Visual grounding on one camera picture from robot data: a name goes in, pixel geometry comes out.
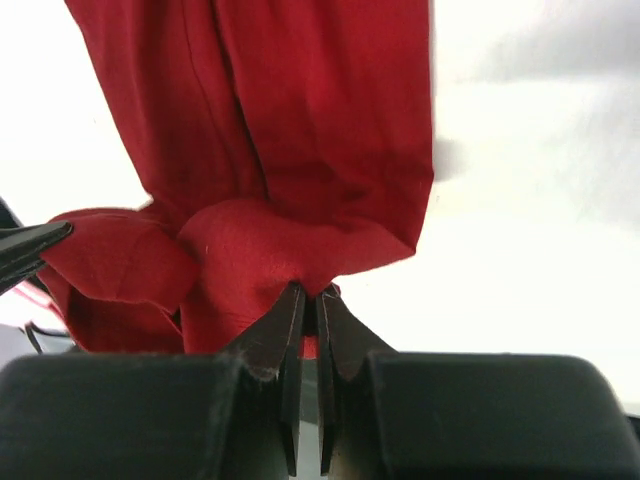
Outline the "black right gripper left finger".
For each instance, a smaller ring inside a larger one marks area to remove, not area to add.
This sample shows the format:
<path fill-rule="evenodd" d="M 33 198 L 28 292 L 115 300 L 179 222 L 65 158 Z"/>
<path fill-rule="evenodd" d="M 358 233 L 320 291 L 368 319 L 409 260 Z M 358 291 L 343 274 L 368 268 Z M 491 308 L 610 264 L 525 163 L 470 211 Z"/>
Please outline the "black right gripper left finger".
<path fill-rule="evenodd" d="M 214 355 L 25 356 L 1 373 L 5 479 L 286 479 L 304 292 Z"/>

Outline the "red t shirt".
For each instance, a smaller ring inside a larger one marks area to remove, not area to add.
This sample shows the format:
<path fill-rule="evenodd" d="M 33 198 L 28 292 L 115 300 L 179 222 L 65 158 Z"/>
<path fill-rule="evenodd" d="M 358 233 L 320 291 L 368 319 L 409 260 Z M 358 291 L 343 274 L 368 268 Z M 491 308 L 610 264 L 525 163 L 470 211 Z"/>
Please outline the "red t shirt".
<path fill-rule="evenodd" d="M 40 273 L 91 352 L 212 353 L 292 282 L 410 257 L 433 182 L 425 1 L 71 1 L 151 202 L 65 214 Z"/>

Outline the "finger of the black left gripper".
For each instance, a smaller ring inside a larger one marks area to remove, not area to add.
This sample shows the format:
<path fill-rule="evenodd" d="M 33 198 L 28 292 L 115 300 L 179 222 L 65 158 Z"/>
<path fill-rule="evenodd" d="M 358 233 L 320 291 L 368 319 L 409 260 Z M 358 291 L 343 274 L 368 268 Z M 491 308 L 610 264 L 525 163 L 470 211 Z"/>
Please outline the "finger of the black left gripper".
<path fill-rule="evenodd" d="M 69 222 L 1 230 L 1 294 L 35 275 L 46 262 L 43 252 L 73 231 Z"/>

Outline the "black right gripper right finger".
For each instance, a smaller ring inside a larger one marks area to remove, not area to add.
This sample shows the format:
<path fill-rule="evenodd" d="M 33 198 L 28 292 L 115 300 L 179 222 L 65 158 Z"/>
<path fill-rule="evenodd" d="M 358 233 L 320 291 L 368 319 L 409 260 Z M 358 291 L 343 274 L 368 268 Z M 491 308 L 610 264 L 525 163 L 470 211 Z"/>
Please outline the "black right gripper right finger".
<path fill-rule="evenodd" d="M 635 479 L 639 422 L 573 356 L 398 352 L 315 300 L 320 468 L 331 479 Z"/>

